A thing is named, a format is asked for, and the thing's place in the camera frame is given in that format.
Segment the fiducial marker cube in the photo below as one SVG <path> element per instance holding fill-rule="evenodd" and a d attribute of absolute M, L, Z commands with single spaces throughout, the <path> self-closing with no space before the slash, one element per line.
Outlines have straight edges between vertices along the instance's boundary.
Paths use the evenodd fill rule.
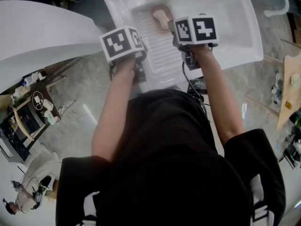
<path fill-rule="evenodd" d="M 108 62 L 123 56 L 144 51 L 138 31 L 130 26 L 123 26 L 99 37 Z"/>
<path fill-rule="evenodd" d="M 186 16 L 174 20 L 179 44 L 217 43 L 216 19 L 210 15 Z"/>

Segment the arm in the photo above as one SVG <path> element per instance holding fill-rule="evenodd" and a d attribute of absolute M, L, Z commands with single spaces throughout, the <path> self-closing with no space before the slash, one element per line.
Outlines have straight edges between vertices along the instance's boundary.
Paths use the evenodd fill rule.
<path fill-rule="evenodd" d="M 222 69 L 206 45 L 190 46 L 202 69 L 211 111 L 222 145 L 245 132 L 237 103 L 222 74 Z"/>
<path fill-rule="evenodd" d="M 23 193 L 25 193 L 25 195 L 31 200 L 33 200 L 35 203 L 37 202 L 33 196 L 31 196 L 24 188 L 23 188 Z"/>
<path fill-rule="evenodd" d="M 111 82 L 103 111 L 94 131 L 92 155 L 112 160 L 126 122 L 127 103 L 135 76 L 134 65 L 135 57 L 117 62 L 116 75 Z"/>

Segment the concrete floor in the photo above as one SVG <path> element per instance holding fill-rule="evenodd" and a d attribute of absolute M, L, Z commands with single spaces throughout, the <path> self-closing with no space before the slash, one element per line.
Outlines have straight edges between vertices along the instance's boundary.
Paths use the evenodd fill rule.
<path fill-rule="evenodd" d="M 290 26 L 286 15 L 267 18 L 266 9 L 279 9 L 282 4 L 273 0 L 252 0 L 256 12 L 264 54 L 282 60 L 285 55 L 295 56 L 298 49 L 281 42 L 280 38 L 292 40 Z M 111 17 L 103 0 L 85 0 L 71 6 L 71 10 L 90 16 L 95 24 L 113 27 Z M 270 90 L 275 84 L 275 74 L 282 68 L 261 61 L 236 66 L 224 70 L 228 84 L 231 87 L 239 108 L 250 96 L 267 106 L 275 109 Z M 71 109 L 78 115 L 66 111 L 61 122 L 51 126 L 41 137 L 41 141 L 50 149 L 56 150 L 60 156 L 87 156 L 91 154 L 91 138 L 96 121 L 101 113 L 107 89 L 109 87 L 108 65 L 102 52 L 91 55 L 74 65 L 65 72 L 68 79 L 52 87 L 51 94 L 55 105 L 59 108 L 68 107 L 77 100 Z M 292 124 L 288 123 L 280 131 L 275 131 L 277 118 L 266 110 L 248 102 L 245 119 L 247 130 L 263 128 L 270 140 L 277 157 L 282 154 L 279 145 L 289 133 Z M 216 136 L 216 146 L 220 154 L 223 149 L 217 136 L 214 123 L 213 131 Z"/>

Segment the hand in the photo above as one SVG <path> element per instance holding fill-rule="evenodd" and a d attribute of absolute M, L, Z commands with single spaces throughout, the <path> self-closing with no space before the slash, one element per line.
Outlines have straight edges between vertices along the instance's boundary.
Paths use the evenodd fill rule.
<path fill-rule="evenodd" d="M 134 67 L 136 64 L 135 55 L 123 57 L 116 62 L 116 75 L 115 77 L 131 78 L 135 76 Z"/>
<path fill-rule="evenodd" d="M 188 45 L 188 47 L 195 54 L 196 59 L 208 53 L 212 54 L 208 44 Z"/>
<path fill-rule="evenodd" d="M 23 185 L 21 183 L 16 182 L 16 184 L 17 184 L 17 189 L 23 188 Z"/>

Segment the white sink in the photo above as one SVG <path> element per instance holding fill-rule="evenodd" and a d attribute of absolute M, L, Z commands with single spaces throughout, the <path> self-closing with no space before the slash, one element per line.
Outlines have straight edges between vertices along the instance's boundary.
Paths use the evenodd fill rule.
<path fill-rule="evenodd" d="M 206 13 L 215 15 L 220 34 L 219 46 L 213 52 L 222 69 L 263 59 L 261 37 L 250 0 L 104 0 L 116 27 L 130 25 L 138 29 L 148 54 L 143 62 L 147 81 L 140 84 L 143 92 L 161 89 L 185 81 L 181 53 L 172 45 L 171 33 L 160 34 L 151 9 L 165 4 L 174 19 Z M 201 69 L 187 76 L 202 76 Z"/>

